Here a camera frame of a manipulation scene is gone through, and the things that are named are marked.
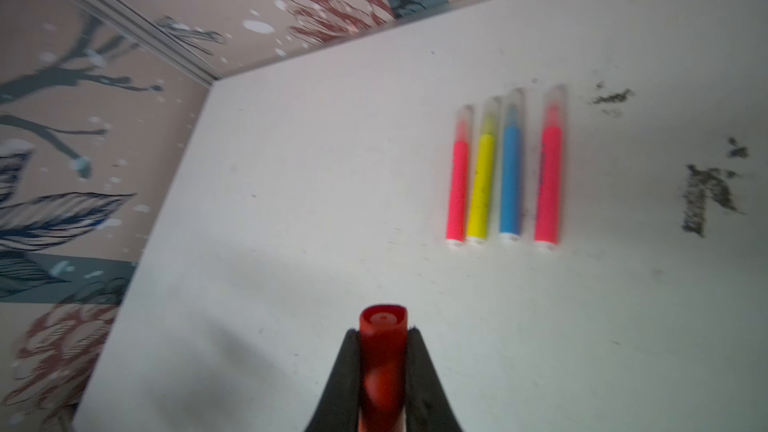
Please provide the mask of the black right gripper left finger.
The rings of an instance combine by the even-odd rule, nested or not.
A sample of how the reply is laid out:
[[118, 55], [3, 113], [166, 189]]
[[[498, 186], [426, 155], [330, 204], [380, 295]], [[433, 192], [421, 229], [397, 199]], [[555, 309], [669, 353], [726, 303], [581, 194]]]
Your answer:
[[359, 332], [350, 329], [345, 333], [318, 405], [305, 431], [357, 432], [361, 383]]

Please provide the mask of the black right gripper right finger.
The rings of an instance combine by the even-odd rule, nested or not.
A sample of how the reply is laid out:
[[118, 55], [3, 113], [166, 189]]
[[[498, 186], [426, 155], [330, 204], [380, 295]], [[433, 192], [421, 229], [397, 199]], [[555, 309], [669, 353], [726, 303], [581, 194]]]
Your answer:
[[421, 332], [407, 334], [405, 429], [408, 432], [461, 432]]

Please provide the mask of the red pen cap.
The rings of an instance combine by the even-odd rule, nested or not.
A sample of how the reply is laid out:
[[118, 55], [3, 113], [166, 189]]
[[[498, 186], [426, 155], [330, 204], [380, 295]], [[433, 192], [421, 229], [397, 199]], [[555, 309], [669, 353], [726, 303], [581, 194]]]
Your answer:
[[407, 321], [399, 305], [373, 305], [360, 314], [361, 431], [404, 429]]

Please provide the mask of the pink highlighter pen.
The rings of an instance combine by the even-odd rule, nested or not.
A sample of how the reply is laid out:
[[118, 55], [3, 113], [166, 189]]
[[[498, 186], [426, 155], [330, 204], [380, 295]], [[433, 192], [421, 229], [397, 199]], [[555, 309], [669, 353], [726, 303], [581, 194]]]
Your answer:
[[451, 185], [445, 239], [452, 247], [465, 240], [466, 201], [470, 142], [474, 111], [471, 106], [462, 107], [457, 115], [452, 147]]

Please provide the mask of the yellow highlighter pen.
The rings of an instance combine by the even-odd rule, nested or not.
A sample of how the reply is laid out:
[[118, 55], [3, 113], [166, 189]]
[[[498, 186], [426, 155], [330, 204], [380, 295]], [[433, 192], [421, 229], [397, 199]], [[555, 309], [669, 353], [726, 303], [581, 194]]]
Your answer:
[[479, 123], [475, 175], [467, 227], [467, 241], [473, 245], [485, 243], [488, 236], [500, 111], [500, 98], [498, 96], [489, 98], [484, 104]]

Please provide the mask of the blue highlighter pen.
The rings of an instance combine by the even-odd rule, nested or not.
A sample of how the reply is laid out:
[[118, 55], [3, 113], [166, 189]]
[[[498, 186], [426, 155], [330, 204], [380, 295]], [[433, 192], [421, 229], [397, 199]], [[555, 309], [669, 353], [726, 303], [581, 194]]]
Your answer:
[[512, 90], [505, 101], [503, 116], [502, 187], [500, 205], [500, 238], [507, 243], [518, 241], [522, 231], [522, 120], [525, 92]]

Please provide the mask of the pink-red highlighter pen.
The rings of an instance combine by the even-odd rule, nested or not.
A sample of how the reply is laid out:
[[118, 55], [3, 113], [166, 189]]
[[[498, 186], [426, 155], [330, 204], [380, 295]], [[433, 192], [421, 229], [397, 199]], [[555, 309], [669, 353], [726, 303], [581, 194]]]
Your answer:
[[557, 85], [545, 94], [544, 101], [534, 242], [545, 250], [559, 244], [566, 96], [566, 87]]

